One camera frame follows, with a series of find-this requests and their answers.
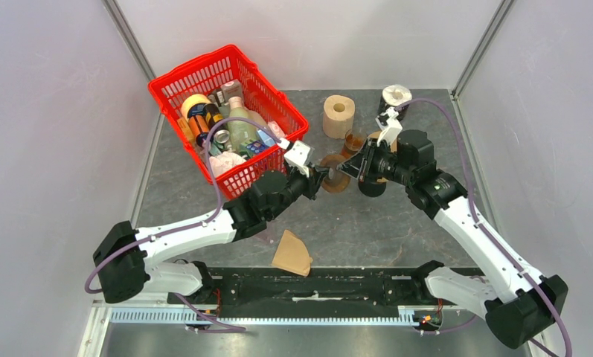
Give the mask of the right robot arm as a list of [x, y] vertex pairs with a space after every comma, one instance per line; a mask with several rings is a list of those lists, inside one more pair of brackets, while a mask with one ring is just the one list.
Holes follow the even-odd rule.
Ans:
[[454, 237], [488, 279], [482, 283], [431, 261], [419, 267], [419, 278], [410, 284], [416, 302], [452, 302], [482, 318], [511, 349], [558, 322], [568, 294], [566, 282], [557, 274], [546, 277], [504, 241], [462, 184], [438, 169], [425, 132], [401, 132], [396, 152], [384, 140], [369, 138], [336, 169], [356, 179], [365, 195], [381, 195], [374, 186], [383, 181], [404, 186], [411, 203]]

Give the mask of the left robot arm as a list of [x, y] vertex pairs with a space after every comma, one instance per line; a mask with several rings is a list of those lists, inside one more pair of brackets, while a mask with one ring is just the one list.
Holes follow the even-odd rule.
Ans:
[[252, 237], [300, 197], [315, 199], [330, 170], [307, 169], [307, 175], [295, 168], [287, 173], [269, 170], [240, 196], [203, 216], [147, 228], [134, 228], [129, 221], [114, 224], [93, 253], [95, 269], [85, 290], [96, 293], [91, 283], [97, 278], [107, 303], [124, 302], [141, 292], [178, 293], [207, 303], [214, 284], [205, 264], [176, 264], [171, 259]]

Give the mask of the brown paper coffee filter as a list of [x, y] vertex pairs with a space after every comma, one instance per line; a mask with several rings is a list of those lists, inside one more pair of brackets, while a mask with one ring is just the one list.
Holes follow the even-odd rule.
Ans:
[[[371, 133], [371, 134], [368, 136], [368, 138], [374, 138], [375, 140], [377, 140], [377, 139], [379, 138], [379, 135], [380, 135], [380, 134], [381, 134], [381, 131], [375, 131], [375, 132], [372, 132], [372, 133]], [[391, 152], [396, 152], [396, 151], [397, 151], [397, 140], [396, 140], [396, 139], [394, 139], [394, 140], [392, 141], [392, 143], [390, 144], [390, 151], [391, 151]]]

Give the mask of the pink cloth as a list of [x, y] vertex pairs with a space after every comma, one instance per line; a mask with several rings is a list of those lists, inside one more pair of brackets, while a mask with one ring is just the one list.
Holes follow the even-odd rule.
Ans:
[[222, 152], [217, 156], [209, 157], [209, 164], [214, 177], [219, 177], [240, 164], [246, 163], [241, 155], [235, 152]]

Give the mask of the green bottle pink cap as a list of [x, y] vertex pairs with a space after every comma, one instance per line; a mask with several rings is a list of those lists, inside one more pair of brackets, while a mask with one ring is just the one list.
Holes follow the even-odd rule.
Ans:
[[[230, 106], [229, 118], [250, 118], [249, 111], [243, 105], [243, 99], [241, 97], [230, 97], [228, 104]], [[248, 122], [234, 120], [228, 122], [227, 127], [230, 132], [233, 149], [236, 152], [242, 151], [247, 142], [258, 139], [257, 128]]]

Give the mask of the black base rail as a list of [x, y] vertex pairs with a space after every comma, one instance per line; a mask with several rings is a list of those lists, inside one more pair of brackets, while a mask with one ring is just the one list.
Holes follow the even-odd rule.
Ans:
[[392, 318], [398, 306], [437, 306], [412, 268], [312, 268], [306, 277], [278, 268], [210, 268], [213, 279], [188, 298], [216, 304], [221, 318]]

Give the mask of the amber glass carafe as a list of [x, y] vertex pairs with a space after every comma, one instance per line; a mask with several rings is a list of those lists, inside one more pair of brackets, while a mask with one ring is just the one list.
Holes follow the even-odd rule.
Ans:
[[363, 146], [368, 134], [363, 129], [349, 129], [344, 138], [344, 145], [340, 154], [344, 158], [355, 155]]

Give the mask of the dark wooden ring holder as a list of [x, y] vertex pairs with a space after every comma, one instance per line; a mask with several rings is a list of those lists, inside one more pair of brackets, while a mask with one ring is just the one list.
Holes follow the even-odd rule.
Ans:
[[321, 184], [328, 193], [340, 193], [347, 189], [350, 176], [339, 170], [339, 165], [345, 160], [346, 158], [340, 154], [329, 154], [322, 158], [320, 165], [330, 169]]

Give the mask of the beige paper towel roll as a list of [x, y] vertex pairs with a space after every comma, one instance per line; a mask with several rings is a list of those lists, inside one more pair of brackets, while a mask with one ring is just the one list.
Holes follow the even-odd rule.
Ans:
[[322, 128], [329, 138], [344, 139], [352, 129], [355, 115], [355, 103], [349, 97], [330, 95], [324, 101]]

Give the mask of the blue small box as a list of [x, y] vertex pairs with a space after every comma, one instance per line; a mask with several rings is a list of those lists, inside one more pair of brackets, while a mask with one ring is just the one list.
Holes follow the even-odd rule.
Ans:
[[240, 152], [243, 155], [247, 155], [249, 158], [253, 158], [256, 155], [261, 154], [262, 152], [264, 152], [268, 148], [269, 147], [266, 146], [261, 141], [247, 141], [247, 142], [241, 143], [241, 145], [240, 145]]

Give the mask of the black orange can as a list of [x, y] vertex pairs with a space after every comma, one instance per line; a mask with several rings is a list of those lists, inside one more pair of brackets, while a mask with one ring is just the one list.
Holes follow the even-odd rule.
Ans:
[[203, 103], [191, 106], [186, 114], [187, 123], [193, 134], [193, 142], [202, 147], [209, 131], [224, 119], [219, 107], [214, 103]]

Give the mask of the yellow tape roll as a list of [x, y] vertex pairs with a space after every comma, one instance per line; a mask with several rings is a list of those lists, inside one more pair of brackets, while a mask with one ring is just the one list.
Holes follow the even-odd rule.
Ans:
[[211, 101], [203, 94], [192, 94], [185, 99], [180, 107], [182, 117], [190, 118], [194, 115], [203, 115], [204, 108]]

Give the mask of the black wrapped paper roll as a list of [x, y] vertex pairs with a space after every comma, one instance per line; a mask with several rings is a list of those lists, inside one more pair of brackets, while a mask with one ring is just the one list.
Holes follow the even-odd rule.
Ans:
[[391, 107], [397, 108], [398, 106], [402, 106], [397, 116], [397, 120], [402, 121], [408, 111], [408, 102], [410, 100], [412, 100], [412, 93], [405, 86], [400, 84], [387, 86], [382, 90], [377, 114], [380, 115]]

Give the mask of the clear pink plastic cone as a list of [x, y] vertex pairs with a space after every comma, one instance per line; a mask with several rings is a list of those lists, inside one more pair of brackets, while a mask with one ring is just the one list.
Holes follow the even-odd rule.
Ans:
[[253, 237], [265, 245], [272, 245], [277, 239], [277, 234], [273, 230], [267, 229], [255, 234]]

